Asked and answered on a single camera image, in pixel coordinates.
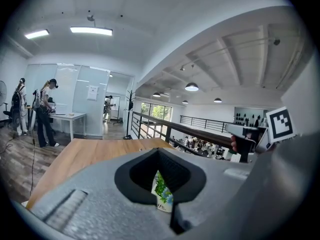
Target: fan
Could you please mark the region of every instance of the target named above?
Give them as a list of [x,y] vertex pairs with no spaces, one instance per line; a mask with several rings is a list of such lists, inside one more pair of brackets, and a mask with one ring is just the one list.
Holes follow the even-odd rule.
[[7,98],[7,86],[4,81],[0,81],[0,106],[4,104]]

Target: woman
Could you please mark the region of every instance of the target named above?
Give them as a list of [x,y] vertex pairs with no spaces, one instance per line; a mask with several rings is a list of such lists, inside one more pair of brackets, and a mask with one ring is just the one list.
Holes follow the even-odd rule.
[[27,111],[25,107],[27,106],[27,92],[25,87],[26,80],[24,78],[21,78],[19,81],[19,84],[16,87],[16,91],[20,93],[21,96],[21,107],[20,107],[20,118],[21,118],[21,124],[16,128],[16,131],[18,132],[18,135],[21,136],[22,133],[24,135],[27,135],[27,125],[26,125],[26,114]]
[[41,102],[40,107],[36,109],[37,115],[37,134],[40,147],[44,147],[47,145],[45,135],[44,135],[44,127],[46,136],[48,137],[49,144],[52,147],[58,147],[60,144],[55,142],[54,136],[51,131],[51,126],[49,122],[49,113],[52,111],[51,106],[48,103],[48,99],[50,97],[50,92],[52,89],[57,87],[56,79],[51,79],[47,81],[43,88],[41,89]]

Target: wooden floor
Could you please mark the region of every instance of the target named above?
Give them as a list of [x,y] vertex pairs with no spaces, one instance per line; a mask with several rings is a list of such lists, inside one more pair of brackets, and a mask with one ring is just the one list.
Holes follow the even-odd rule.
[[[122,124],[104,123],[102,131],[103,140],[122,140],[123,136],[125,136]],[[75,135],[74,137],[84,138],[82,135]],[[19,203],[27,201],[30,197],[33,157],[34,188],[51,163],[71,141],[68,133],[56,132],[54,139],[60,146],[40,148],[37,133],[34,132],[34,155],[32,139],[30,133],[26,136],[18,136],[16,131],[8,127],[0,128],[0,153],[5,149],[7,141],[11,140],[8,144],[12,144],[4,153],[0,154],[0,175],[2,182],[7,188],[9,197]]]

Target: black cable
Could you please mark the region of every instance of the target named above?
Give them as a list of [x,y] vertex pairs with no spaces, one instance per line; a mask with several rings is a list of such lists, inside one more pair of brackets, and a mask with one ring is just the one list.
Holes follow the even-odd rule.
[[4,148],[3,151],[0,152],[0,154],[3,154],[4,152],[6,152],[7,148],[10,148],[10,147],[13,146],[11,143],[10,143],[10,144],[8,144],[8,143],[9,143],[10,141],[12,141],[14,138],[15,138],[15,137],[13,137],[12,139],[9,139],[9,140],[6,142],[5,148]]
[[34,186],[34,164],[35,164],[35,155],[36,155],[36,142],[35,142],[35,138],[34,138],[34,130],[31,131],[32,133],[32,144],[33,144],[33,162],[32,162],[32,167],[31,167],[31,189],[30,189],[30,196],[31,196],[31,192],[32,192],[32,188]]

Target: paper sign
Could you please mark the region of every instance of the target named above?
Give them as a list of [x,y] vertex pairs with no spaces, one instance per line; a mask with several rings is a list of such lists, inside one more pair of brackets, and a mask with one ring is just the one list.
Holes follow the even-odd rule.
[[285,106],[266,113],[266,118],[272,143],[296,136],[289,112]]
[[96,101],[98,96],[99,86],[89,85],[87,100]]

